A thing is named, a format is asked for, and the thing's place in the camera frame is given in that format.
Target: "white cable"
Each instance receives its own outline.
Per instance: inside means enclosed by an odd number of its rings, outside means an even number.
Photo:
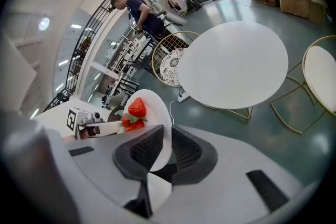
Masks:
[[[174,125],[174,117],[172,116],[172,103],[174,103],[174,102],[178,102],[178,100],[173,101],[169,104],[169,114],[170,114],[170,117],[172,117],[172,119],[173,119],[173,125]]]

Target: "gold metal chair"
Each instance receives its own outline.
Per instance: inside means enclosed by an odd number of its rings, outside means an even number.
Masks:
[[[316,46],[318,43],[320,43],[321,41],[324,41],[324,40],[327,40],[327,39],[332,39],[332,38],[336,38],[336,36],[326,36],[326,37],[322,37],[318,40],[316,40],[313,44],[311,44],[308,49],[306,50],[306,52],[304,53],[304,56],[303,56],[303,60],[300,61],[296,66],[294,66],[291,70],[288,71],[287,73],[287,78],[294,81],[295,83],[298,84],[298,86],[296,88],[294,88],[293,90],[289,91],[288,93],[286,93],[285,95],[271,101],[270,105],[271,107],[273,108],[276,116],[279,118],[279,120],[286,126],[288,127],[289,129],[291,129],[292,131],[298,133],[298,134],[302,134],[304,133],[306,130],[308,130],[309,128],[311,128],[315,123],[318,122],[319,119],[322,118],[322,116],[324,115],[324,113],[327,111],[329,112],[332,116],[334,116],[336,118],[336,113],[334,111],[331,111],[330,109],[328,109],[325,104],[323,104],[323,102],[321,101],[321,99],[319,98],[319,96],[314,92],[314,89],[313,87],[309,84],[309,81],[307,80],[307,77],[306,77],[306,72],[305,72],[305,64],[306,64],[306,57],[307,57],[307,53],[309,51],[309,49],[313,46]],[[302,63],[302,72],[303,72],[303,77],[304,77],[304,80],[303,80],[303,83],[301,83],[300,81],[298,81],[297,79],[289,76],[288,74],[293,71],[298,65],[300,65]],[[323,108],[324,108],[324,112],[316,119],[313,121],[313,123],[311,123],[306,129],[304,129],[303,131],[300,131],[300,130],[297,130],[295,128],[293,128],[292,126],[290,126],[282,117],[281,115],[279,114],[279,112],[276,110],[275,106],[273,105],[273,103],[275,101],[278,101],[282,98],[284,98],[285,96],[295,92],[296,90],[300,89],[300,88],[303,88],[306,93],[309,95],[312,103],[315,105],[316,103],[319,103]]]
[[[161,75],[161,64],[162,61],[168,56],[174,53],[174,51],[179,49],[186,49],[189,47],[191,42],[196,39],[199,34],[190,31],[181,31],[173,33],[164,39],[162,39],[159,44],[155,47],[152,54],[152,69],[155,76],[165,85],[171,87],[180,88],[181,85],[170,83],[170,81],[165,80]]]

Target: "navy t-shirt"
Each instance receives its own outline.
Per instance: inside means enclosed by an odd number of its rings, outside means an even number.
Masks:
[[[127,0],[126,5],[135,22],[138,23],[141,15],[139,8],[143,4],[141,0]],[[155,36],[160,36],[162,31],[164,31],[164,25],[161,19],[157,18],[154,14],[149,13],[146,20],[143,22],[143,29],[149,34],[154,34]]]

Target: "round white table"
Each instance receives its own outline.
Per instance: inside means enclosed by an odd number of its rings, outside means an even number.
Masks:
[[[236,21],[200,35],[179,63],[180,83],[196,101],[244,109],[270,98],[288,70],[287,51],[269,28]]]

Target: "ceiling light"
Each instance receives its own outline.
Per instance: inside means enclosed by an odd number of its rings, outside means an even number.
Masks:
[[[67,63],[69,60],[65,60],[65,61],[63,61],[63,62],[60,62],[59,64],[58,64],[58,66],[60,67],[61,65],[64,65],[65,63]]]
[[[93,97],[93,94],[90,96],[89,100],[88,100],[88,103],[90,102],[91,98]]]
[[[41,31],[44,31],[44,30],[46,30],[46,29],[48,28],[49,23],[50,23],[49,18],[43,18],[43,19],[40,21],[40,23],[39,23],[39,25],[38,25],[38,28],[39,28]]]
[[[58,87],[56,88],[56,91],[58,91],[63,85],[64,85],[64,83],[62,83],[60,86],[58,86]]]
[[[72,28],[78,28],[78,29],[82,28],[82,26],[80,26],[80,25],[71,25],[71,27]]]
[[[35,117],[35,115],[37,114],[38,111],[39,111],[39,109],[35,110],[35,112],[32,114],[32,116],[30,118],[32,119],[33,117]]]
[[[99,78],[99,76],[100,76],[100,73],[95,77],[95,79],[94,80],[96,80],[96,79],[98,79]]]

